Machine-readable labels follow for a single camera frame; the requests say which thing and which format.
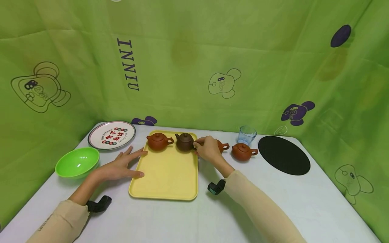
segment green bowl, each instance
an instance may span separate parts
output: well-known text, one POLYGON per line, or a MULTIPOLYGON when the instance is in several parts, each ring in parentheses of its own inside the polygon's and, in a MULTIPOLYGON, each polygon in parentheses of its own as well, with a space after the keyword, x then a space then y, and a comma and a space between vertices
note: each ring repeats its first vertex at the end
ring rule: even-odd
POLYGON ((100 154, 95 148, 80 148, 62 156, 55 166, 55 172, 64 178, 79 179, 98 166, 100 154))

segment green cloth backdrop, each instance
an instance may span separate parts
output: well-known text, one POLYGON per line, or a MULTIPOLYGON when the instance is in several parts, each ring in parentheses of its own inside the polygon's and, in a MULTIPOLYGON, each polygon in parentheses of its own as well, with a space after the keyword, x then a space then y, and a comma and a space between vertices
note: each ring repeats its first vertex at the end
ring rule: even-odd
POLYGON ((246 124, 298 138, 389 242, 388 1, 1 4, 2 227, 99 121, 246 124), (293 109, 307 113, 282 121, 293 109))

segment person's left hand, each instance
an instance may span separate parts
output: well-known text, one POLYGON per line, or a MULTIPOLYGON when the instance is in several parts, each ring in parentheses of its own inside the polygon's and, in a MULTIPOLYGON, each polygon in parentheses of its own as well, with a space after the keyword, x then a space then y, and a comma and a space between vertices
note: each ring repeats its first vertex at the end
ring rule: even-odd
POLYGON ((140 178, 144 177, 144 173, 140 171, 134 171, 127 168, 128 163, 139 156, 146 155, 147 151, 143 151, 143 148, 131 153, 132 146, 130 146, 124 153, 116 157, 116 159, 108 164, 96 169, 96 173, 99 174, 101 180, 118 180, 125 177, 140 178))

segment reddish-brown teapot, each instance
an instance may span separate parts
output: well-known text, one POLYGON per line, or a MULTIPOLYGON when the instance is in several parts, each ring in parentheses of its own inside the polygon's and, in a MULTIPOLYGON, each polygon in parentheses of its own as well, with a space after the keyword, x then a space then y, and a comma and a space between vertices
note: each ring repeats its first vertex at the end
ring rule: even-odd
POLYGON ((167 145, 174 143, 173 138, 168 138, 163 133, 154 133, 153 135, 147 136, 146 138, 149 141, 149 148, 154 151, 164 150, 167 145))
POLYGON ((187 152, 195 149, 193 146, 193 138, 189 133, 182 133, 181 135, 175 134, 177 137, 177 148, 182 152, 187 152))
POLYGON ((232 146, 232 156, 234 156, 234 158, 239 161, 247 161, 251 158, 251 156, 257 154, 257 149, 250 149, 250 147, 244 143, 237 143, 232 146))
POLYGON ((230 145, 228 143, 221 143, 219 140, 217 140, 217 146, 219 147, 220 153, 223 153, 224 150, 230 148, 230 145))

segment black circle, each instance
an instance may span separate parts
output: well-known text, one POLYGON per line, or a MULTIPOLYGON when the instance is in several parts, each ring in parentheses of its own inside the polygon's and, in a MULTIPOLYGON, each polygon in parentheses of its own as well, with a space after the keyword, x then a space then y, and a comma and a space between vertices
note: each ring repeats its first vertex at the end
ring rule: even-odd
POLYGON ((263 137, 258 142, 258 149, 270 165, 289 175, 305 175, 311 168, 305 153, 286 139, 263 137))
POLYGON ((331 47, 339 47, 343 45, 351 35, 351 26, 346 24, 343 25, 331 39, 331 47))

